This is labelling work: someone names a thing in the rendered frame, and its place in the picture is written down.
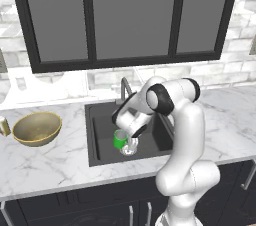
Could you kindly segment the dark cupboard door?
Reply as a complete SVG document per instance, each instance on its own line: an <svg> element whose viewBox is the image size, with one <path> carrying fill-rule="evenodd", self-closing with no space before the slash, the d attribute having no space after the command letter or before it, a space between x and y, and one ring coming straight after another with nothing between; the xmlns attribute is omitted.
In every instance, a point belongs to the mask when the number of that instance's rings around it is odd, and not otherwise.
<svg viewBox="0 0 256 226"><path fill-rule="evenodd" d="M241 187L253 161L219 165L220 182L197 203L195 215L204 226L256 225L256 174L249 188Z"/></svg>
<svg viewBox="0 0 256 226"><path fill-rule="evenodd" d="M156 220L167 207L168 197L163 196L156 187L142 192L139 198L139 226L145 226L146 224L148 212L147 202L151 202L152 205L150 226L155 226Z"/></svg>
<svg viewBox="0 0 256 226"><path fill-rule="evenodd" d="M138 201L128 182L95 186L18 201L29 226L137 226Z"/></svg>

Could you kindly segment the olive gold bowl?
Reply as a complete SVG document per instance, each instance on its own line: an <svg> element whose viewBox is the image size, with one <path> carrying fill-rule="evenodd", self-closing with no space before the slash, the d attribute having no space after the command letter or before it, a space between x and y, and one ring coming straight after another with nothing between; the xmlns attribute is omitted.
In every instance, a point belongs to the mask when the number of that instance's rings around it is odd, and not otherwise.
<svg viewBox="0 0 256 226"><path fill-rule="evenodd" d="M12 134L25 146L40 147L53 141L61 127L62 119L56 113L40 111L18 120L12 128Z"/></svg>

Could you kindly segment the green mug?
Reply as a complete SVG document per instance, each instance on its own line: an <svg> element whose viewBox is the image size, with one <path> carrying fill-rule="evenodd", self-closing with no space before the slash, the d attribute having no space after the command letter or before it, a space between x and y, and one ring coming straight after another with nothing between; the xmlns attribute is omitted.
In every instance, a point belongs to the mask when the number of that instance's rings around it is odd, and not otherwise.
<svg viewBox="0 0 256 226"><path fill-rule="evenodd" d="M128 135L122 129L114 132L113 145L116 149L122 149L128 142Z"/></svg>

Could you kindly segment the grey wall socket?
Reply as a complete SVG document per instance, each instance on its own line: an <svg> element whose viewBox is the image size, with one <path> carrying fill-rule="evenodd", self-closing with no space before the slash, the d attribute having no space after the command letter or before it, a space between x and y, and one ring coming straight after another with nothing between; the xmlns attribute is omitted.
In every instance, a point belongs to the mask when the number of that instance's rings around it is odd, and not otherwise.
<svg viewBox="0 0 256 226"><path fill-rule="evenodd" d="M251 45L249 55L256 55L256 35L254 36L254 38L252 40L252 45Z"/></svg>
<svg viewBox="0 0 256 226"><path fill-rule="evenodd" d="M7 73L7 72L8 72L8 70L6 67L4 56L3 56L2 50L0 48L0 73Z"/></svg>

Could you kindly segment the dark sink basin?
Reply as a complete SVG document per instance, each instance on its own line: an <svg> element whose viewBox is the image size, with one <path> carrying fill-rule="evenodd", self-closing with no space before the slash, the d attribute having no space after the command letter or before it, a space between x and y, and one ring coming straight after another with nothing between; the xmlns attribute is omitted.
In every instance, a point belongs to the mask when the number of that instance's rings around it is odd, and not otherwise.
<svg viewBox="0 0 256 226"><path fill-rule="evenodd" d="M154 114L147 129L139 136L137 152L123 155L113 145L114 132L118 127L112 123L112 114L118 108L115 102L85 106L89 166L112 164L137 159L169 155L173 149L171 123L162 115Z"/></svg>

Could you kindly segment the black framed window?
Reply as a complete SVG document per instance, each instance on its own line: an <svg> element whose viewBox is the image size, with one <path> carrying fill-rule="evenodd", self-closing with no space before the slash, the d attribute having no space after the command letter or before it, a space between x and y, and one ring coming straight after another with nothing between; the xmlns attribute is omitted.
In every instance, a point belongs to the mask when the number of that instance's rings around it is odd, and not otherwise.
<svg viewBox="0 0 256 226"><path fill-rule="evenodd" d="M220 58L234 0L15 0L33 72Z"/></svg>

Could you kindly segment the grey metal tap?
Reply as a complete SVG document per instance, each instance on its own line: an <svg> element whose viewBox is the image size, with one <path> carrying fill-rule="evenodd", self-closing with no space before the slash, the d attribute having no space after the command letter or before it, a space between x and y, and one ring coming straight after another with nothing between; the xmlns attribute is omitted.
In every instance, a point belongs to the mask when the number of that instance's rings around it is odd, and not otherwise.
<svg viewBox="0 0 256 226"><path fill-rule="evenodd" d="M121 97L116 100L116 104L121 105L131 94L132 89L128 83L128 80L123 77L121 79Z"/></svg>

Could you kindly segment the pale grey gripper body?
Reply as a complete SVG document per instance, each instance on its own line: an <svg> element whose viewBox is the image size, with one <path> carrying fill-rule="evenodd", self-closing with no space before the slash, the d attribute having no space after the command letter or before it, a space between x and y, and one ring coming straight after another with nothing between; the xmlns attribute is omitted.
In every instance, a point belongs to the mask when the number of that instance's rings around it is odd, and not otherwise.
<svg viewBox="0 0 256 226"><path fill-rule="evenodd" d="M125 144L120 152L125 156L132 156L137 152L138 139L137 138L128 138L128 143Z"/></svg>

